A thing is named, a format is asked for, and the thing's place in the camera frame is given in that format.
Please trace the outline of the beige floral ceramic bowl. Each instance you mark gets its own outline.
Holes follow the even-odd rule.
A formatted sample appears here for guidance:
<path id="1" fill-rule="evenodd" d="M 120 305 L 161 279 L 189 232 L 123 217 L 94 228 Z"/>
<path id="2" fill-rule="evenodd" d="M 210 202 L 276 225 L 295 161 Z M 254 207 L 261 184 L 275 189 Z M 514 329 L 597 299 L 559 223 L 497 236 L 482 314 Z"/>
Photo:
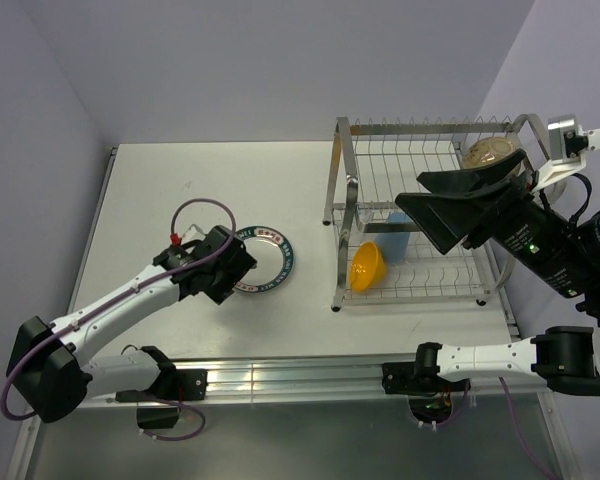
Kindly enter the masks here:
<path id="1" fill-rule="evenodd" d="M 516 150 L 506 137 L 492 136 L 475 142 L 463 156 L 463 169 L 476 169 L 501 162 Z"/>

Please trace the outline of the blue plastic cup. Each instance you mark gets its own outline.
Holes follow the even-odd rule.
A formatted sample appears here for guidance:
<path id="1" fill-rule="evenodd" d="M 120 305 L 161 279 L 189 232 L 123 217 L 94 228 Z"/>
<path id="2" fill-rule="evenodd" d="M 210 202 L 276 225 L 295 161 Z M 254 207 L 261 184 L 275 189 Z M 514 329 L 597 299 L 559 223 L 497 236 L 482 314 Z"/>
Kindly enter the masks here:
<path id="1" fill-rule="evenodd" d="M 389 214 L 386 224 L 410 224 L 411 219 L 402 211 L 394 211 Z M 405 261 L 410 231 L 378 233 L 375 244 L 378 247 L 384 261 L 395 265 Z"/>

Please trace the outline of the orange plastic bowl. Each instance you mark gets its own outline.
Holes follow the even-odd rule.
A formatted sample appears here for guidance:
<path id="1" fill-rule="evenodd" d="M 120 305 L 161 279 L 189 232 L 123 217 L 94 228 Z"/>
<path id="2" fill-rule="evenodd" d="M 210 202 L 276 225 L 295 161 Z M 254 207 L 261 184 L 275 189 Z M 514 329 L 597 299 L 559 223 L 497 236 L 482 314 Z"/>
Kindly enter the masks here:
<path id="1" fill-rule="evenodd" d="M 374 242 L 362 244 L 351 262 L 349 281 L 354 292 L 361 293 L 379 284 L 386 276 L 387 265 Z"/>

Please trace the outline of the clear glass cup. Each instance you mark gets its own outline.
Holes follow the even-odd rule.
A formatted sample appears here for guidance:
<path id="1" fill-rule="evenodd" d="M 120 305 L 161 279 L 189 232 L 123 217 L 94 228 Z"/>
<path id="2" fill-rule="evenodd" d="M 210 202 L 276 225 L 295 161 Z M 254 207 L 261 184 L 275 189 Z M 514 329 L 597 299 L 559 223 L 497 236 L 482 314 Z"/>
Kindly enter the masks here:
<path id="1" fill-rule="evenodd" d="M 373 223 L 375 218 L 375 210 L 365 208 L 359 210 L 359 220 L 364 224 Z"/>

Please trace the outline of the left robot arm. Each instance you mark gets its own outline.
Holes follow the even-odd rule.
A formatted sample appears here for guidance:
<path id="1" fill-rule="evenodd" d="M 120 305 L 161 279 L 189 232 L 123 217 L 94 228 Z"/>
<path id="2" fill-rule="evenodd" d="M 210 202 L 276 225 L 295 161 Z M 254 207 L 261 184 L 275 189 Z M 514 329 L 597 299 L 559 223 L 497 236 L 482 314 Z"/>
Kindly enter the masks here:
<path id="1" fill-rule="evenodd" d="M 96 354 L 146 317 L 189 296 L 203 293 L 221 304 L 256 264 L 244 242 L 223 226 L 201 240 L 171 245 L 91 305 L 49 323 L 37 316 L 24 322 L 9 360 L 7 385 L 45 423 L 109 393 L 133 393 L 140 401 L 174 400 L 181 378 L 158 348 L 101 360 Z"/>

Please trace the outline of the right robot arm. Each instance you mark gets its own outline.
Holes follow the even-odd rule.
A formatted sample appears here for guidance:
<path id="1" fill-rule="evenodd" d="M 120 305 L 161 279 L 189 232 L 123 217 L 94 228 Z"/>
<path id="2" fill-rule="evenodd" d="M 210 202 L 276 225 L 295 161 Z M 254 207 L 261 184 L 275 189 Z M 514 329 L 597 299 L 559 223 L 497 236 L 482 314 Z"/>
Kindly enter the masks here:
<path id="1" fill-rule="evenodd" d="M 461 346 L 430 341 L 413 360 L 383 366 L 389 394 L 460 391 L 477 378 L 527 379 L 564 395 L 600 397 L 600 210 L 560 215 L 518 149 L 473 169 L 424 172 L 396 205 L 435 249 L 499 246 L 525 273 L 506 292 L 523 337 Z"/>

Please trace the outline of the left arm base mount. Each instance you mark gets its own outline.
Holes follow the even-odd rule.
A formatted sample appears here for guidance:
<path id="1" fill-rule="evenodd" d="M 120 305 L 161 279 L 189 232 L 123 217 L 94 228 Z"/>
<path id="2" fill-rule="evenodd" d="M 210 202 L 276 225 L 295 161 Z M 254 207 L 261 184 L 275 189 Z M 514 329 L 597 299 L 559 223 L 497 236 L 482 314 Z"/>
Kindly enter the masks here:
<path id="1" fill-rule="evenodd" d="M 206 369 L 176 369 L 161 374 L 148 390 L 118 392 L 115 400 L 117 402 L 201 401 L 206 396 L 207 377 Z"/>

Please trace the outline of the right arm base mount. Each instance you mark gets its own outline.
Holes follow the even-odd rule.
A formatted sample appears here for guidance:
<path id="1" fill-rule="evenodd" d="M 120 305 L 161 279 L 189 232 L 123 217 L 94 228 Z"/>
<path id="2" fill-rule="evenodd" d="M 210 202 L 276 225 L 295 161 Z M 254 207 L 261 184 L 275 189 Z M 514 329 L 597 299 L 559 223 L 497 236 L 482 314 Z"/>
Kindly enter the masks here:
<path id="1" fill-rule="evenodd" d="M 438 367 L 420 366 L 417 362 L 386 362 L 381 369 L 381 384 L 387 395 L 433 397 L 470 389 L 469 380 L 445 380 Z"/>

